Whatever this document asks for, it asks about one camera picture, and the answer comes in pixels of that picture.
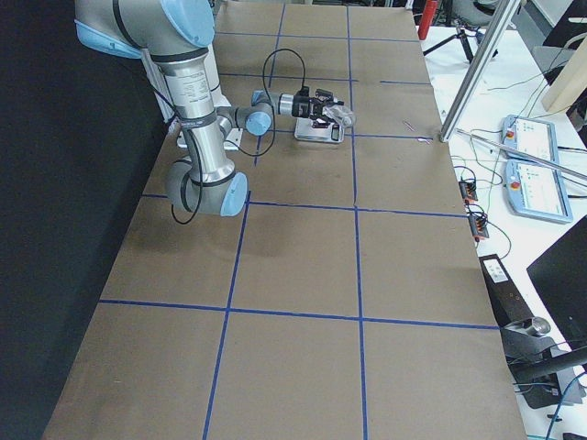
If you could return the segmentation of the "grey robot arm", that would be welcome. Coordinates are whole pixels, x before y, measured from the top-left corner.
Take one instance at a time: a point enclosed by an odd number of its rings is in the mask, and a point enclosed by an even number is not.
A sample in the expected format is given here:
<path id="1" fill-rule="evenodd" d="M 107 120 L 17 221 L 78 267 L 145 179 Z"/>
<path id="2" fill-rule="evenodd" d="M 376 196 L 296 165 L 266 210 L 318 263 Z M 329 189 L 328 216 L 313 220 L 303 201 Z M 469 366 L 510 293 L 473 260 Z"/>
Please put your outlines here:
<path id="1" fill-rule="evenodd" d="M 264 135 L 274 117 L 296 118 L 302 140 L 339 142 L 349 118 L 332 93 L 306 86 L 296 94 L 255 92 L 249 107 L 217 106 L 209 85 L 215 63 L 206 57 L 215 36 L 213 7 L 207 1 L 78 1 L 78 39 L 106 54 L 138 59 L 150 54 L 167 84 L 189 155 L 168 173 L 172 207 L 193 214 L 235 216 L 248 195 L 248 180 L 235 168 L 224 144 L 234 129 Z"/>

